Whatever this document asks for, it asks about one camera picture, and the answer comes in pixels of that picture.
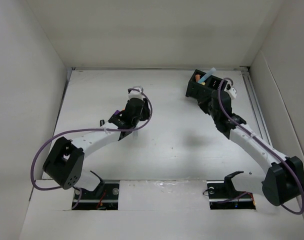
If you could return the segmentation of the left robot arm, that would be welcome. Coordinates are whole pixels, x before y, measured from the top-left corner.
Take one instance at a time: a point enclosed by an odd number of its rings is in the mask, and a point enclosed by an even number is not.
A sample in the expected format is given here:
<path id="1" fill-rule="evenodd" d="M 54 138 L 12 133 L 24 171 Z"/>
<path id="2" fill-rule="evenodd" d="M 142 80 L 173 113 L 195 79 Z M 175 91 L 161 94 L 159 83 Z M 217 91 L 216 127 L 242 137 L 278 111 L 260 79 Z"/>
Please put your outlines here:
<path id="1" fill-rule="evenodd" d="M 124 110 L 113 114 L 97 130 L 89 130 L 72 140 L 63 136 L 57 139 L 43 164 L 43 171 L 64 190 L 81 188 L 90 197 L 99 198 L 104 191 L 103 180 L 96 173 L 83 170 L 85 158 L 130 135 L 139 122 L 150 119 L 151 112 L 147 98 L 132 97 Z"/>

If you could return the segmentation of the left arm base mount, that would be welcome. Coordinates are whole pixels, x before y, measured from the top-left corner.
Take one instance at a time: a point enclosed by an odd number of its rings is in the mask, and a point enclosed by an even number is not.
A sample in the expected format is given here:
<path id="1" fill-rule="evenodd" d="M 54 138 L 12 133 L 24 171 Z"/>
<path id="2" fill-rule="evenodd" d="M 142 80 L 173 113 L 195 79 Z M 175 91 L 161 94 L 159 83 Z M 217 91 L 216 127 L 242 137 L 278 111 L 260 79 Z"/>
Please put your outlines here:
<path id="1" fill-rule="evenodd" d="M 116 211 L 119 206 L 120 181 L 103 180 L 95 172 L 90 171 L 89 176 L 99 181 L 94 191 L 82 188 L 81 193 L 78 188 L 74 189 L 72 200 L 72 210 L 98 210 Z"/>

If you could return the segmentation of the blue pastel highlighter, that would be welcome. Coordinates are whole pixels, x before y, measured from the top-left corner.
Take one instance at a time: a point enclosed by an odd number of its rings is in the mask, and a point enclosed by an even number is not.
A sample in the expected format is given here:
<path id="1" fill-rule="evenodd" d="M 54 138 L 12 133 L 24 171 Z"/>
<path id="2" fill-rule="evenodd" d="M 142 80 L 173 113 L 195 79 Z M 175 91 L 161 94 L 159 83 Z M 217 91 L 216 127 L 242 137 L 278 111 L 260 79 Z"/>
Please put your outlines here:
<path id="1" fill-rule="evenodd" d="M 216 71 L 215 67 L 212 67 L 204 76 L 201 77 L 200 79 L 200 83 L 205 82 L 209 77 L 211 77 L 213 75 L 213 73 Z"/>

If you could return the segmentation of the black two-compartment container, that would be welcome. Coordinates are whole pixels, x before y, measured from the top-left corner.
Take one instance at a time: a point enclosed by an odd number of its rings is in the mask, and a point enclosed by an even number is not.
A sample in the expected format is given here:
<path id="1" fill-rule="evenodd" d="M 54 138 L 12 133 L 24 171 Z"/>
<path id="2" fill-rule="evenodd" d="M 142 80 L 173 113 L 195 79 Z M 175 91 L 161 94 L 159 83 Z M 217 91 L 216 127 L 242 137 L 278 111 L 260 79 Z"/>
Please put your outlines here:
<path id="1" fill-rule="evenodd" d="M 203 77 L 206 73 L 196 69 L 192 74 L 186 88 L 185 96 L 197 100 L 199 106 L 209 104 L 212 100 L 212 92 L 219 90 L 219 85 L 222 79 L 216 76 L 210 76 L 206 81 L 205 85 L 201 85 L 196 82 L 196 75 Z"/>

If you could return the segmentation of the black highlighter green cap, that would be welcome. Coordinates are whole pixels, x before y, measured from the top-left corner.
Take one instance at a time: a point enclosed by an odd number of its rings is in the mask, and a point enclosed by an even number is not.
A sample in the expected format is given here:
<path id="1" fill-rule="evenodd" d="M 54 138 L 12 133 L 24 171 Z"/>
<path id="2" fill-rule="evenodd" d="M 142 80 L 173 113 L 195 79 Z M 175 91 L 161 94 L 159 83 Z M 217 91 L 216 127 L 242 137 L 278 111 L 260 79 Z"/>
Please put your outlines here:
<path id="1" fill-rule="evenodd" d="M 105 124 L 105 120 L 104 119 L 100 120 L 100 126 L 102 127 L 104 124 Z"/>

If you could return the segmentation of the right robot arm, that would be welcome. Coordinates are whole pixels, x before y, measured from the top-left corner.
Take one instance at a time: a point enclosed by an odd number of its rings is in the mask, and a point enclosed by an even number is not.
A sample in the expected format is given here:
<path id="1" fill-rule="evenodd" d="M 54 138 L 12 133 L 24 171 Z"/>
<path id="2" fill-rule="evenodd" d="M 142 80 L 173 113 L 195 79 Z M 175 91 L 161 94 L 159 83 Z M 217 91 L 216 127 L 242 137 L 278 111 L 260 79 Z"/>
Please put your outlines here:
<path id="1" fill-rule="evenodd" d="M 260 138 L 239 115 L 232 112 L 232 99 L 225 91 L 214 90 L 198 100 L 198 106 L 212 117 L 216 129 L 241 147 L 265 173 L 262 193 L 274 206 L 300 196 L 304 208 L 304 166 L 296 156 L 288 157 Z"/>

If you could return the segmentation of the orange pastel highlighter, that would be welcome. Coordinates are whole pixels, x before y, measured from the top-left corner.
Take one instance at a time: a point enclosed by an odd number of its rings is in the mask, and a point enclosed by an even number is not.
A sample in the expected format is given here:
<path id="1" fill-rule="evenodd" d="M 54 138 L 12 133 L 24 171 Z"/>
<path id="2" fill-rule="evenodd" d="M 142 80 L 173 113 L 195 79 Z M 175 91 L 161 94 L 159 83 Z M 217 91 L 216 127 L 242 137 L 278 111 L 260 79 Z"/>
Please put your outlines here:
<path id="1" fill-rule="evenodd" d="M 201 82 L 200 82 L 200 79 L 201 79 L 201 76 L 200 76 L 199 74 L 196 74 L 196 75 L 195 75 L 195 81 L 196 81 L 197 83 L 201 83 Z"/>

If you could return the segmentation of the aluminium rail right side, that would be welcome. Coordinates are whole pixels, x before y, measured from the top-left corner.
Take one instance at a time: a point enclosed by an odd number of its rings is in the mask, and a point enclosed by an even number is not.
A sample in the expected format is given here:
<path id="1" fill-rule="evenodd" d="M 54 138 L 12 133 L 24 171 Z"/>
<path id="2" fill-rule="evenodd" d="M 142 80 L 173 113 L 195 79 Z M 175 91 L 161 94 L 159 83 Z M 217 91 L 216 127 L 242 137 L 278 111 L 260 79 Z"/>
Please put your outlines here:
<path id="1" fill-rule="evenodd" d="M 241 76 L 243 78 L 243 82 L 247 91 L 247 95 L 249 98 L 249 102 L 252 108 L 252 112 L 254 114 L 257 130 L 255 132 L 270 146 L 273 146 L 270 134 L 268 132 L 268 128 L 263 116 L 263 112 L 261 110 L 259 100 L 257 98 L 254 85 L 250 76 L 250 68 L 249 67 L 241 67 L 240 68 Z"/>

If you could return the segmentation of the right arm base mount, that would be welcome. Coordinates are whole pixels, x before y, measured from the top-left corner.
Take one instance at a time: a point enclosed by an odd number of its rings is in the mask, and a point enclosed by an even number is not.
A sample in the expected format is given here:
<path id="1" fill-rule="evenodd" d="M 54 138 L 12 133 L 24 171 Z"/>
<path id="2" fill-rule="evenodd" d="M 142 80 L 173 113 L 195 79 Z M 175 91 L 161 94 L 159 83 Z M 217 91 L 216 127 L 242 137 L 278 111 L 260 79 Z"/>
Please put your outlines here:
<path id="1" fill-rule="evenodd" d="M 236 190 L 232 179 L 244 171 L 235 171 L 222 180 L 207 180 L 207 189 L 202 193 L 208 197 L 210 210 L 255 210 L 252 192 Z"/>

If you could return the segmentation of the mint green pastel highlighter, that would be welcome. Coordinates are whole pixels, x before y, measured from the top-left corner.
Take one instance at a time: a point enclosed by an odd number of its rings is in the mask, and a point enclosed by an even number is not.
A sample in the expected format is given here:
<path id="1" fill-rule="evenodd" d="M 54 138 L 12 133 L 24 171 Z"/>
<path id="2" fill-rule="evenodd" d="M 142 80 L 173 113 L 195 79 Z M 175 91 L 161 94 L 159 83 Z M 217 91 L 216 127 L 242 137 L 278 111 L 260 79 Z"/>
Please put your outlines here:
<path id="1" fill-rule="evenodd" d="M 133 132 L 133 138 L 134 138 L 134 139 L 137 139 L 137 138 L 138 138 L 138 135 L 139 135 L 139 134 L 138 134 L 138 131 L 134 131 L 134 132 Z"/>

